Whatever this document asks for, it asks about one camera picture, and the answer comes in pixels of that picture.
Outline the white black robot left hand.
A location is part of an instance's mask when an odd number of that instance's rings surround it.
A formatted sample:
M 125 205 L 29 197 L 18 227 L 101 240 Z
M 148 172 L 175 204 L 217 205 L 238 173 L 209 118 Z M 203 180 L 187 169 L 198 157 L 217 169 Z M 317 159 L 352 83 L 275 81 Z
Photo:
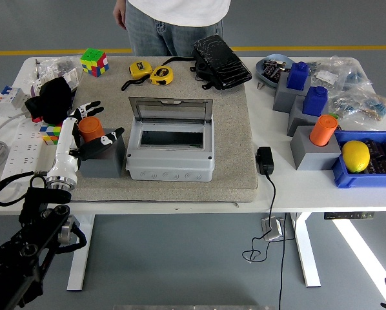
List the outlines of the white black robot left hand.
M 76 108 L 62 124 L 59 141 L 56 149 L 55 163 L 46 175 L 46 181 L 50 186 L 64 183 L 69 187 L 75 187 L 77 183 L 76 172 L 78 161 L 86 161 L 93 156 L 106 151 L 124 133 L 124 128 L 119 127 L 108 134 L 96 136 L 99 126 L 90 131 L 90 141 L 80 145 L 78 126 L 85 121 L 90 121 L 94 115 L 103 111 L 100 101 L 85 103 Z

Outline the person's right hand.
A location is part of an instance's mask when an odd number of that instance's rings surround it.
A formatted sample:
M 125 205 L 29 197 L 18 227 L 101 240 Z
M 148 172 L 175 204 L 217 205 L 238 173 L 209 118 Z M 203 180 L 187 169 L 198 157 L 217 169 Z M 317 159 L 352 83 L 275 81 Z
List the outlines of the person's right hand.
M 117 0 L 113 9 L 113 16 L 116 24 L 126 30 L 126 1 Z

